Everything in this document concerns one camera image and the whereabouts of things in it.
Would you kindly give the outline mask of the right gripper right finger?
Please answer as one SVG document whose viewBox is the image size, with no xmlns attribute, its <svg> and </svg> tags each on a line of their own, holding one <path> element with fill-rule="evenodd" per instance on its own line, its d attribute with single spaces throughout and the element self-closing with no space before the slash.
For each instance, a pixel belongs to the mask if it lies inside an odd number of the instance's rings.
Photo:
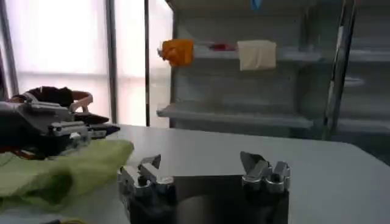
<svg viewBox="0 0 390 224">
<path fill-rule="evenodd" d="M 273 167 L 261 155 L 240 152 L 241 164 L 245 174 L 241 177 L 243 186 L 255 191 L 282 194 L 289 191 L 291 168 L 285 161 L 277 161 Z"/>
</svg>

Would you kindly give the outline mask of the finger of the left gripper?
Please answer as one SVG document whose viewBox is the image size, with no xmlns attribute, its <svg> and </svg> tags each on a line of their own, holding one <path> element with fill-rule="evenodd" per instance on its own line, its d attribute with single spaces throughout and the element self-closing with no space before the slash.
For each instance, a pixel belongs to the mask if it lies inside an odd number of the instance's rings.
<svg viewBox="0 0 390 224">
<path fill-rule="evenodd" d="M 77 122 L 54 122 L 50 126 L 50 134 L 56 138 L 62 138 L 71 145 L 83 145 L 93 139 L 104 139 L 107 136 L 120 131 L 115 124 L 86 124 Z"/>
<path fill-rule="evenodd" d="M 109 118 L 91 112 L 70 112 L 57 103 L 24 102 L 23 113 L 26 120 L 37 124 L 54 122 L 83 122 L 84 124 L 104 124 Z"/>
</svg>

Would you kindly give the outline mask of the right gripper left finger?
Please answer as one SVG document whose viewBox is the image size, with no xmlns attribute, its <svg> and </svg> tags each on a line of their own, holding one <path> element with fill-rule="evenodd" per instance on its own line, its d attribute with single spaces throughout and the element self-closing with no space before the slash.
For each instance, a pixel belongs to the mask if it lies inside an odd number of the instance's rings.
<svg viewBox="0 0 390 224">
<path fill-rule="evenodd" d="M 122 194 L 150 195 L 157 191 L 167 194 L 174 186 L 174 177 L 160 172 L 161 154 L 145 157 L 136 166 L 121 166 L 118 170 L 118 186 Z"/>
</svg>

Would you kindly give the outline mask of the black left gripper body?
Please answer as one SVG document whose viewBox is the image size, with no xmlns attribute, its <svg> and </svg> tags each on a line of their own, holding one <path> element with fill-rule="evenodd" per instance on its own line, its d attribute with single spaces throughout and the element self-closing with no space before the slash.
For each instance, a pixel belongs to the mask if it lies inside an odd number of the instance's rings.
<svg viewBox="0 0 390 224">
<path fill-rule="evenodd" d="M 39 158 L 56 156 L 69 142 L 51 135 L 50 126 L 26 120 L 23 111 L 1 111 L 1 147 L 28 149 Z"/>
</svg>

